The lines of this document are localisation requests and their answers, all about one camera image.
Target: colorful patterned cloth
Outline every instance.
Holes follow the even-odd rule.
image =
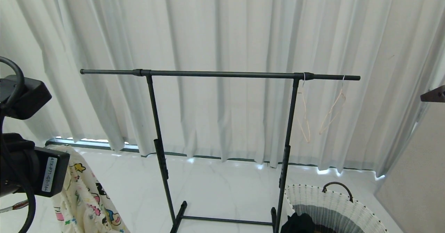
[[[52,197],[62,233],[129,233],[85,159],[71,146],[55,150],[70,154],[62,192]]]

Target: black cable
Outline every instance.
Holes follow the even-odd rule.
[[[17,85],[13,92],[11,93],[11,96],[8,98],[8,101],[6,103],[0,104],[0,153],[1,156],[4,157],[6,164],[11,168],[11,170],[16,175],[19,184],[23,188],[24,192],[26,193],[26,198],[28,200],[28,213],[26,220],[20,229],[19,233],[26,233],[29,230],[29,227],[32,224],[32,221],[35,217],[35,195],[34,195],[34,189],[32,188],[31,183],[26,178],[24,173],[17,168],[17,164],[14,162],[14,160],[11,157],[11,154],[9,153],[8,148],[6,147],[5,139],[3,138],[3,121],[6,117],[6,112],[11,109],[11,107],[14,105],[14,103],[20,98],[23,89],[24,89],[24,75],[21,71],[20,67],[17,66],[16,63],[13,61],[5,58],[0,57],[0,62],[3,62],[7,64],[9,67],[11,67],[17,76]]]

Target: wire hanger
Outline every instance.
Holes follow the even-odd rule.
[[[304,87],[305,81],[306,81],[306,74],[304,72],[303,72],[303,76],[304,76],[304,79],[303,79],[303,85],[301,86],[301,88]],[[306,126],[307,126],[307,132],[308,132],[309,139],[307,138],[307,136],[305,134],[305,130],[303,129],[303,127],[302,127],[302,125],[300,123],[300,119],[298,119],[298,116],[297,116],[297,121],[298,121],[298,124],[300,125],[301,132],[303,133],[303,136],[305,137],[306,142],[309,143],[310,142],[310,128],[309,128],[309,122],[308,122],[308,120],[306,118],[306,101],[305,101],[305,95],[304,95],[303,92],[301,92],[301,95],[303,97],[303,104],[305,105],[305,121],[306,121]]]
[[[340,93],[337,97],[337,99],[335,100],[334,104],[332,105],[331,109],[329,110],[329,112],[326,114],[326,116],[324,117],[323,122],[321,123],[321,128],[318,131],[318,133],[321,135],[321,133],[323,133],[325,130],[327,130],[327,128],[329,127],[329,125],[331,125],[331,123],[334,121],[334,119],[337,117],[337,115],[340,113],[341,109],[343,108],[343,106],[345,106],[346,103],[346,96],[345,94],[343,94],[343,84],[345,82],[345,75],[343,75],[343,80],[341,82],[341,89],[340,89]],[[343,98],[343,104],[341,105],[340,109],[337,111],[337,113],[335,113],[334,118],[332,118],[332,120],[326,125],[326,127],[323,127],[324,122],[326,122],[327,116],[329,116],[329,114],[332,113],[332,110],[334,109],[335,104],[338,102],[338,100],[340,99],[340,97]]]

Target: vertical post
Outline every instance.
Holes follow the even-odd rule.
[[[281,166],[281,177],[280,177],[280,196],[278,198],[278,211],[277,211],[277,218],[275,220],[274,233],[278,233],[278,231],[280,230],[281,211],[283,209],[283,199],[284,199],[284,187],[286,185],[286,176],[288,174],[289,155],[291,154],[291,146],[289,145],[289,143],[291,141],[292,122],[294,121],[294,111],[295,111],[295,102],[297,100],[298,83],[299,79],[294,78],[294,83],[292,86],[291,107],[289,109],[288,128],[286,131],[286,139],[284,142],[283,164]]]
[[[167,182],[168,177],[167,177],[167,167],[165,165],[164,144],[162,142],[161,126],[159,125],[159,116],[157,115],[156,99],[154,98],[153,79],[151,78],[151,75],[148,75],[146,78],[147,78],[148,90],[150,93],[151,108],[153,110],[154,126],[156,127],[156,134],[157,134],[157,140],[155,140],[157,160],[159,162],[159,168],[161,170],[162,182],[164,183],[165,195],[167,196],[167,203],[170,209],[171,220],[173,222],[173,225],[176,225],[175,211],[173,210],[173,202],[171,200],[170,189],[168,188],[168,182]]]

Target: beige wall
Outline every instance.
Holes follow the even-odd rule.
[[[445,232],[445,103],[431,103],[375,196],[405,233]]]

